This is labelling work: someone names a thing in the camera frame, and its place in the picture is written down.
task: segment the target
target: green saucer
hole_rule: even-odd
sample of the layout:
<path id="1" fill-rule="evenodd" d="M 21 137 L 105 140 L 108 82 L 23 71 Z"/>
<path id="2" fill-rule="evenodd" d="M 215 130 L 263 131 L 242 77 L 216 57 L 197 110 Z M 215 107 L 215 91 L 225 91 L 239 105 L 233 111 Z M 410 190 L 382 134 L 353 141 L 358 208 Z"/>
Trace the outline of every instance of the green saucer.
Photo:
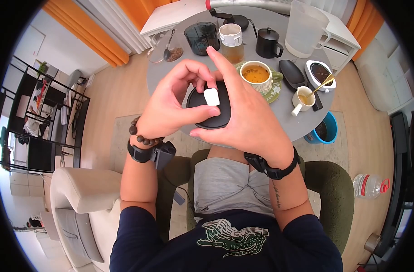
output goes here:
<path id="1" fill-rule="evenodd" d="M 237 69 L 237 73 L 240 74 L 240 69 L 242 68 L 242 65 L 246 62 L 248 61 L 242 61 L 234 65 L 234 67 L 236 67 Z M 275 69 L 270 66 L 269 69 L 271 72 L 276 72 Z M 281 86 L 281 81 L 274 80 L 274 83 L 272 84 L 272 88 L 270 89 L 270 91 L 266 95 L 263 95 L 263 97 L 269 104 L 274 102 L 278 98 L 278 96 L 280 95 Z"/>

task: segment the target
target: crocodile graphic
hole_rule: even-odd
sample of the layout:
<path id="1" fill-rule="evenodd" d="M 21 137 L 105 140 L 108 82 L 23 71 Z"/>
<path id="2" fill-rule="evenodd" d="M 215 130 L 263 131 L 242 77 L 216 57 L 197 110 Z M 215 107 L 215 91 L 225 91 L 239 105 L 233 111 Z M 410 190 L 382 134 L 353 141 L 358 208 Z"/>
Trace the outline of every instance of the crocodile graphic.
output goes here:
<path id="1" fill-rule="evenodd" d="M 203 224 L 206 228 L 206 238 L 199 239 L 197 244 L 202 246 L 214 246 L 231 251 L 226 256 L 242 256 L 257 254 L 263 248 L 269 229 L 247 227 L 241 230 L 231 226 L 226 219 L 217 219 Z"/>

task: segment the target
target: green chair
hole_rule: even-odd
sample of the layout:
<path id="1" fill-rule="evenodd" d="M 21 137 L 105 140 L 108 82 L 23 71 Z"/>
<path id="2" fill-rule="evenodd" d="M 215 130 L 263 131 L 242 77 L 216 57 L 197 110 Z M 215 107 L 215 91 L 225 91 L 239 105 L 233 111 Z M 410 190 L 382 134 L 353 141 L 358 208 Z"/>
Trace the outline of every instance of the green chair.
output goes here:
<path id="1" fill-rule="evenodd" d="M 199 150 L 191 158 L 175 158 L 158 172 L 156 220 L 163 241 L 169 239 L 172 201 L 176 186 L 188 183 L 189 201 L 193 201 L 193 176 L 195 165 L 207 158 L 209 149 Z M 308 189 L 318 192 L 322 202 L 320 223 L 325 233 L 337 246 L 340 253 L 346 246 L 353 218 L 353 186 L 349 174 L 330 161 L 307 161 L 300 158 L 300 170 Z M 192 205 L 187 205 L 187 230 L 196 225 Z"/>

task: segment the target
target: glass teapot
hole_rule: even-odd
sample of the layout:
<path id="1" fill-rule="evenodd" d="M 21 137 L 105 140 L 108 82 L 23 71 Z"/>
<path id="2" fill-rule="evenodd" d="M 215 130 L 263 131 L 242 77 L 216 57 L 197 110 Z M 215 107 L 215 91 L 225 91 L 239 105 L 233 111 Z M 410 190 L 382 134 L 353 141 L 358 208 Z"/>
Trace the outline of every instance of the glass teapot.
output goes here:
<path id="1" fill-rule="evenodd" d="M 159 63 L 162 60 L 172 62 L 179 59 L 184 51 L 178 39 L 174 36 L 175 29 L 173 28 L 160 31 L 152 36 L 152 48 L 146 54 L 148 60 L 152 63 Z"/>

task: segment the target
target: orange curtain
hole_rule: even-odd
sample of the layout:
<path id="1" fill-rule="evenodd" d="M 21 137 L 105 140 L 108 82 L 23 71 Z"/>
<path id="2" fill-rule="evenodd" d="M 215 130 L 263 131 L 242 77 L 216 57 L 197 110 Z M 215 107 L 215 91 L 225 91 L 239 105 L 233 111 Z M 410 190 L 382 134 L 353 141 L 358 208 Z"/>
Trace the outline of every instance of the orange curtain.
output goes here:
<path id="1" fill-rule="evenodd" d="M 347 23 L 347 28 L 361 46 L 352 58 L 356 61 L 376 36 L 384 19 L 370 2 L 370 0 L 358 0 L 352 16 Z"/>
<path id="2" fill-rule="evenodd" d="M 115 0 L 127 17 L 140 31 L 156 7 L 178 0 Z"/>
<path id="3" fill-rule="evenodd" d="M 113 67 L 128 63 L 128 54 L 71 0 L 48 0 L 42 9 Z"/>

